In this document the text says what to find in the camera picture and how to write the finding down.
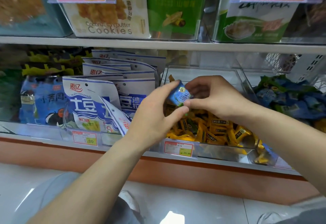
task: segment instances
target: left hand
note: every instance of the left hand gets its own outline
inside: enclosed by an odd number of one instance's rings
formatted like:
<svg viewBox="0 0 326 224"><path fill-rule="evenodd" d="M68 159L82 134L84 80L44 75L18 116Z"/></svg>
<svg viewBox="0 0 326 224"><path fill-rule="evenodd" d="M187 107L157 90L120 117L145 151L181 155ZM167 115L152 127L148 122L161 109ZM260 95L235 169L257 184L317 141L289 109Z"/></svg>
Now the left hand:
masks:
<svg viewBox="0 0 326 224"><path fill-rule="evenodd" d="M167 117L163 114L165 99L178 84L179 81L173 81L158 87L141 102L128 132L124 136L126 141L132 141L137 145L138 149L146 151L149 147L161 141L172 126L189 112L188 107L182 106Z"/></svg>

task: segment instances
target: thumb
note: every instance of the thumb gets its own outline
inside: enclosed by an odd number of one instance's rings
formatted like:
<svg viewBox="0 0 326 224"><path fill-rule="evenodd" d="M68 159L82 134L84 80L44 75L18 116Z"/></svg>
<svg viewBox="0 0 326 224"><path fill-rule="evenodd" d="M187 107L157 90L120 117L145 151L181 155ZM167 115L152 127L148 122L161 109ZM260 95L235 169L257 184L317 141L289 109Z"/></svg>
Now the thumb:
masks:
<svg viewBox="0 0 326 224"><path fill-rule="evenodd" d="M177 108L173 111L169 116L165 117L165 124L169 127L169 129L177 123L183 115L185 115L187 112L189 112L189 108L186 106L182 106Z"/></svg>
<svg viewBox="0 0 326 224"><path fill-rule="evenodd" d="M193 109L207 109L207 98L205 99L189 99L184 102L184 105Z"/></svg>

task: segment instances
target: hand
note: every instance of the hand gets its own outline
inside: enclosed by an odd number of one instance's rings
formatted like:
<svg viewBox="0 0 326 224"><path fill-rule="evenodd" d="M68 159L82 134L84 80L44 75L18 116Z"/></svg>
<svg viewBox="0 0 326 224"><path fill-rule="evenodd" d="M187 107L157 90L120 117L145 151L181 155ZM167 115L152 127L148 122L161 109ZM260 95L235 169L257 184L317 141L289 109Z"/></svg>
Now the hand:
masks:
<svg viewBox="0 0 326 224"><path fill-rule="evenodd" d="M184 102L185 106L205 109L220 119L236 122L253 104L222 76L200 76L188 82L185 88L194 96Z"/></svg>
<svg viewBox="0 0 326 224"><path fill-rule="evenodd" d="M167 117L163 114L165 99L178 84L179 81L173 81L147 96L138 107L124 138L132 140L143 151L161 141L172 126L189 112L188 107L182 106Z"/></svg>

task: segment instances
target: forearm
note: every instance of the forearm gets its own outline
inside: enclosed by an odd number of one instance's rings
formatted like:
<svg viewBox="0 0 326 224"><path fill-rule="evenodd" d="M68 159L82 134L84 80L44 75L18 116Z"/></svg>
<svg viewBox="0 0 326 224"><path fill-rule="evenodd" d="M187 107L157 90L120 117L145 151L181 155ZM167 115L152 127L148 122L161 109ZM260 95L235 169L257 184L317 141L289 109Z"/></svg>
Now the forearm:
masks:
<svg viewBox="0 0 326 224"><path fill-rule="evenodd" d="M28 223L104 223L142 153L119 140Z"/></svg>
<svg viewBox="0 0 326 224"><path fill-rule="evenodd" d="M254 103L238 119L326 195L325 133Z"/></svg>

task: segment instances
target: white tile floor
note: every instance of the white tile floor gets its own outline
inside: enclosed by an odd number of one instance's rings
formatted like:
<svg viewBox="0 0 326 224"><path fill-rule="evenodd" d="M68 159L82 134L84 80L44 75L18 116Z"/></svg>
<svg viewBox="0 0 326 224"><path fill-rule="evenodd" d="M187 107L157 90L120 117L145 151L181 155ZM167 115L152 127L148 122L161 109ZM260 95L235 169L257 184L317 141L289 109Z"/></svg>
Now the white tile floor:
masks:
<svg viewBox="0 0 326 224"><path fill-rule="evenodd" d="M0 223L10 224L15 210L31 189L60 173L0 164ZM302 211L301 208L130 181L123 189L134 196L148 224L255 224L265 212L275 211L285 219Z"/></svg>

